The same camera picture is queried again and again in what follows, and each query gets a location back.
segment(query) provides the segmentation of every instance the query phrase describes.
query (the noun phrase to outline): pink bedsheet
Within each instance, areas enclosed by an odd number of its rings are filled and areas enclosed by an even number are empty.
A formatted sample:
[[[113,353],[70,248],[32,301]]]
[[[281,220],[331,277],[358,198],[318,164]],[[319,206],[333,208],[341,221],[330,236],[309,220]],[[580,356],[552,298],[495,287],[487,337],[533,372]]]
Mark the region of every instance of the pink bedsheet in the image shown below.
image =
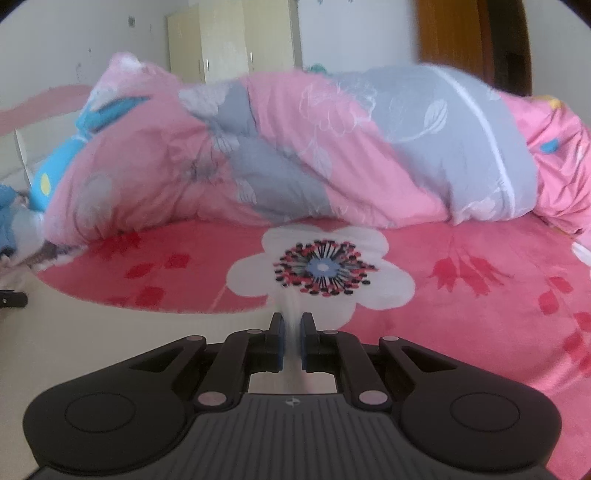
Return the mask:
[[[341,247],[337,274],[325,260]],[[319,260],[304,261],[306,249]],[[313,312],[320,329],[366,343],[401,336],[524,382],[563,417],[551,470],[579,480],[591,466],[589,274],[572,240],[527,215],[388,231],[193,220],[108,239],[39,276],[71,296],[133,309],[220,313],[270,301],[289,319]]]

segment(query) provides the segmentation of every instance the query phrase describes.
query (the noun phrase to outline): white flower pattern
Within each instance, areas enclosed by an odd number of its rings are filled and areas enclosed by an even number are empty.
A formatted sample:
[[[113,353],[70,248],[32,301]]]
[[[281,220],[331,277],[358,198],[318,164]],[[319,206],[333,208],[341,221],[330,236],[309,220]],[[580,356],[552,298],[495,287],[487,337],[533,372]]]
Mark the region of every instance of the white flower pattern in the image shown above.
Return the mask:
[[[262,246],[264,253],[233,264],[226,283],[242,297],[268,296],[288,322],[312,312],[319,329],[338,329],[357,304],[393,309],[415,292],[409,273],[383,259],[388,241],[374,229],[293,224],[267,230]]]
[[[226,101],[229,90],[230,85],[227,82],[214,85],[198,84],[179,90],[178,98],[193,115],[209,118],[219,113],[219,107]]]

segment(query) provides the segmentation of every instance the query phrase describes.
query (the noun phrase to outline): black object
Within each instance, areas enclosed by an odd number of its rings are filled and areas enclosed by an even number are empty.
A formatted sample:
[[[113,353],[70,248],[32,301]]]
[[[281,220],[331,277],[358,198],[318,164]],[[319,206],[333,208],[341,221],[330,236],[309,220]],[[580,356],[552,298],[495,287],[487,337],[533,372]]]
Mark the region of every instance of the black object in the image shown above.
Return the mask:
[[[329,395],[249,394],[282,367],[283,319],[207,345],[190,336],[58,385],[27,408],[33,480],[554,479],[552,402],[397,337],[362,345],[301,323]]]
[[[27,306],[26,293],[14,290],[0,290],[0,309],[21,309]]]

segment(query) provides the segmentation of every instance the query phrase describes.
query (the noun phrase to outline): wardrobe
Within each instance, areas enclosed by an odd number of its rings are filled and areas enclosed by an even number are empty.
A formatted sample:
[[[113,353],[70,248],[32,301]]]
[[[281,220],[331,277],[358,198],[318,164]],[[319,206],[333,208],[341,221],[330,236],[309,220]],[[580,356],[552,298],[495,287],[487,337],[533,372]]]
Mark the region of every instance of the wardrobe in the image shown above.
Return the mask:
[[[301,67],[296,0],[210,0],[167,20],[171,71],[184,82]]]

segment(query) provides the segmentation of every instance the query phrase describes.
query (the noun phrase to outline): comforter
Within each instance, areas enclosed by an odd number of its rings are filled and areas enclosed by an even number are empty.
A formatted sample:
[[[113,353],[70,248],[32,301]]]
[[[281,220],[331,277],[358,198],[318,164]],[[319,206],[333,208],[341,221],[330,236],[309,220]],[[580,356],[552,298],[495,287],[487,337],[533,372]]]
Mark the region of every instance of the comforter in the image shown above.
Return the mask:
[[[506,102],[452,68],[183,85],[120,54],[87,110],[133,98],[142,101],[82,138],[59,183],[45,185],[49,241],[86,244],[187,218],[506,220],[536,204],[537,167]]]

